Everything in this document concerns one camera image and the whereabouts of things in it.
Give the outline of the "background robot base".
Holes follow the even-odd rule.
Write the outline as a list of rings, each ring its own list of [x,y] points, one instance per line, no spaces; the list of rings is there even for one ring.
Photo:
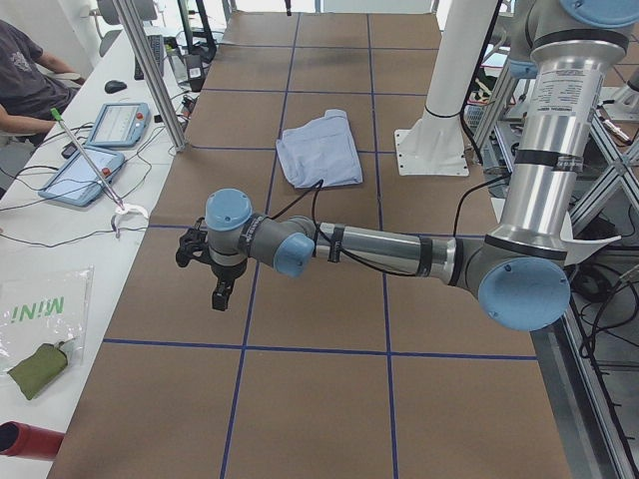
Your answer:
[[[618,88],[603,87],[600,103],[613,122],[638,122],[638,69]]]

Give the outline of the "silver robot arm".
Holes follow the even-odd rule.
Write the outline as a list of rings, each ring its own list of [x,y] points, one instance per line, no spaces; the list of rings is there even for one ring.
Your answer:
[[[448,237],[495,223],[483,175],[402,176],[394,129],[414,120],[434,70],[440,31],[432,14],[237,12],[208,77],[195,150],[205,191],[238,189],[254,209],[361,228]],[[349,118],[362,182],[305,194],[282,171],[275,143],[328,109]],[[409,323],[477,311],[475,300],[433,279],[385,276],[351,260],[309,263],[297,278],[251,262],[224,311],[209,319],[256,318],[277,331],[380,329],[387,312]]]

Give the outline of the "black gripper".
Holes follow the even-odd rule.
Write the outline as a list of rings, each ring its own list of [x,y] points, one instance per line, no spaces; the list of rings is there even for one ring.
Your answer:
[[[231,295],[234,291],[235,281],[241,277],[247,269],[247,261],[244,259],[236,264],[224,265],[213,262],[211,270],[217,278],[217,284],[212,292],[212,309],[227,310]]]

